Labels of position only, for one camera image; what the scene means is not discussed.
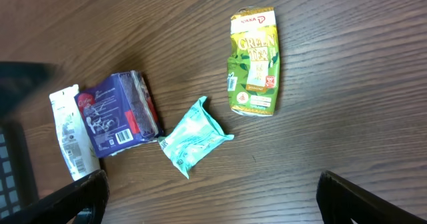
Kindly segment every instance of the purple snack packet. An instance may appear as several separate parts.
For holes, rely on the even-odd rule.
[[[97,157],[151,142],[163,133],[137,71],[113,74],[74,99]]]

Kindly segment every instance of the teal plastic wrapper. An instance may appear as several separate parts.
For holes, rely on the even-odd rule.
[[[187,178],[188,171],[209,152],[234,135],[226,135],[220,125],[206,112],[200,97],[167,137],[159,137],[163,152]]]

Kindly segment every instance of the packaging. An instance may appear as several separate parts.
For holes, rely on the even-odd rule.
[[[159,137],[163,152],[187,178],[188,171],[213,149],[234,135],[226,135],[220,125],[205,111],[200,97],[167,137]]]
[[[74,181],[99,169],[99,160],[74,102],[78,93],[79,86],[74,85],[49,96],[59,147]]]
[[[74,98],[97,157],[152,142],[163,133],[137,71],[113,74]]]
[[[280,54],[273,7],[246,8],[232,16],[228,99],[240,115],[271,116],[276,106]]]

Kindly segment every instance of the wooden table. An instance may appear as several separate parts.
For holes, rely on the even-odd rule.
[[[230,17],[274,6],[277,113],[230,111]],[[57,66],[20,105],[39,194],[71,182],[48,94],[143,71],[166,133],[202,95],[235,140],[188,181],[157,144],[108,157],[105,223],[321,223],[329,169],[427,218],[427,0],[0,0],[0,60]]]

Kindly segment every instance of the yellow and green packet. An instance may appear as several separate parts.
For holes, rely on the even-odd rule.
[[[248,7],[232,16],[228,99],[240,115],[271,116],[278,95],[280,53],[273,7]]]

